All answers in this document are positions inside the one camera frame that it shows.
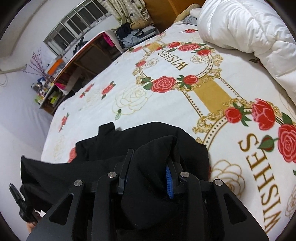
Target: black cloth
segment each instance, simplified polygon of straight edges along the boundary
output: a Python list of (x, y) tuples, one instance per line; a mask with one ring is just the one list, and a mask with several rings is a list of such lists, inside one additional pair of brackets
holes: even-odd
[(118, 35), (119, 39), (125, 38), (132, 32), (130, 25), (130, 23), (125, 23), (116, 30), (116, 34)]
[(166, 226), (167, 220), (176, 223), (182, 204), (178, 199), (170, 200), (166, 193), (167, 160), (179, 162), (184, 170), (208, 180), (208, 153), (182, 129), (158, 122), (125, 131), (115, 130), (113, 123), (102, 125), (98, 136), (76, 144), (77, 157), (71, 163), (50, 164), (22, 157), (21, 193), (35, 209), (47, 211), (75, 180), (90, 183), (113, 171), (116, 163), (124, 161), (128, 149), (135, 153), (120, 200), (123, 215), (118, 219), (125, 219), (123, 223), (137, 230)]

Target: metal screw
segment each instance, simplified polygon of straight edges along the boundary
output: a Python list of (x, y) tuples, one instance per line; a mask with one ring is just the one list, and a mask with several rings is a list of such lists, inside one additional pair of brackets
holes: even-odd
[(74, 186), (76, 186), (76, 187), (79, 187), (79, 186), (81, 186), (82, 185), (82, 181), (81, 180), (76, 180), (75, 182), (74, 182)]
[(189, 177), (189, 173), (188, 172), (181, 172), (181, 177)]
[(223, 181), (220, 180), (220, 179), (216, 179), (216, 180), (215, 180), (215, 184), (216, 184), (217, 186), (222, 186), (222, 185), (223, 185)]
[(110, 173), (108, 173), (108, 177), (110, 177), (110, 178), (114, 178), (116, 176), (117, 176), (116, 172), (110, 172)]

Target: wooden panel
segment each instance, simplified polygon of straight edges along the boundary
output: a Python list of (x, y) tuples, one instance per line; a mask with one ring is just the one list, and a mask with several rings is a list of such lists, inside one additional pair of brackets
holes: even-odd
[(182, 13), (186, 8), (188, 8), (191, 4), (197, 3), (202, 6), (205, 3), (205, 0), (168, 0), (176, 15), (178, 16)]
[(177, 15), (168, 0), (144, 0), (146, 8), (160, 32), (169, 28)]

